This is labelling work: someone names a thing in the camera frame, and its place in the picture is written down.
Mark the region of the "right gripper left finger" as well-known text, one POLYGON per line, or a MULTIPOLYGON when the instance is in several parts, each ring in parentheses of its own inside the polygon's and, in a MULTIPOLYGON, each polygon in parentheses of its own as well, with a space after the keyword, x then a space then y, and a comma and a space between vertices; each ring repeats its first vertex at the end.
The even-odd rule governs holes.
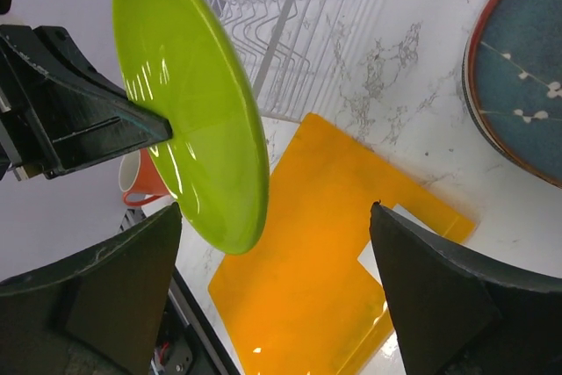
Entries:
POLYGON ((3 374, 146 374, 182 228, 178 205, 1 283, 3 374))

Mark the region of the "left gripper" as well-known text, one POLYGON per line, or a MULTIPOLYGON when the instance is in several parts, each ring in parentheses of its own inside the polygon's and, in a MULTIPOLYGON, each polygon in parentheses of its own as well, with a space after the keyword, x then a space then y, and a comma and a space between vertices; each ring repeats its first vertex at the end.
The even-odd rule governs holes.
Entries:
POLYGON ((128 99, 65 28, 31 28, 1 0, 1 178, 47 179, 172 137, 162 116, 128 99))

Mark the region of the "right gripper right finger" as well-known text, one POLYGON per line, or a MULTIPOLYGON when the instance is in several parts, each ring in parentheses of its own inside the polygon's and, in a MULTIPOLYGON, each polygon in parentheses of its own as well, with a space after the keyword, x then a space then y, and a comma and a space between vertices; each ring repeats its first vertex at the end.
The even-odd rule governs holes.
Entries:
POLYGON ((561 281, 484 256, 376 202, 379 272, 408 374, 559 374, 561 281))

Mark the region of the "lime green plate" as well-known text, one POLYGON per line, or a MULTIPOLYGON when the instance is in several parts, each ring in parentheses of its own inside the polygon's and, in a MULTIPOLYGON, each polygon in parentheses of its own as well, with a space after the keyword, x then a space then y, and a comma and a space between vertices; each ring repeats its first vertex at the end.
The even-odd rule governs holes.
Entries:
POLYGON ((150 156, 184 217, 216 249, 242 254, 264 228, 269 161, 234 46, 205 0, 112 0, 127 96, 172 137, 150 156))

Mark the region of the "grey-blue plate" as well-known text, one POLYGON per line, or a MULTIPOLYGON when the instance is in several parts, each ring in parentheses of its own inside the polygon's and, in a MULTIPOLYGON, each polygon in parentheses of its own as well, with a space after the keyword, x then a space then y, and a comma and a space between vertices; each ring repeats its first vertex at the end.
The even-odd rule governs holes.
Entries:
POLYGON ((462 65, 461 65, 461 88, 462 88, 463 100, 465 101, 465 108, 468 112, 468 116, 470 118, 470 121, 472 122, 472 125, 476 128, 479 135, 487 142, 489 146, 491 146, 500 155, 505 155, 505 151, 503 150, 501 145, 494 139, 494 137, 486 129, 484 121, 478 115, 476 111, 476 106, 472 101, 472 93, 469 86, 468 65, 467 65, 466 57, 463 58, 462 65))

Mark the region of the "dark teal branch plate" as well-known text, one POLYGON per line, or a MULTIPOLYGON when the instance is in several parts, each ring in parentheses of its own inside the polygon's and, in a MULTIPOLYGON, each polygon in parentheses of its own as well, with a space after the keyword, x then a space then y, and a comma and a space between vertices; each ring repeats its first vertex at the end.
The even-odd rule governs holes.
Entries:
POLYGON ((493 149, 561 185, 561 0, 487 0, 465 46, 462 88, 493 149))

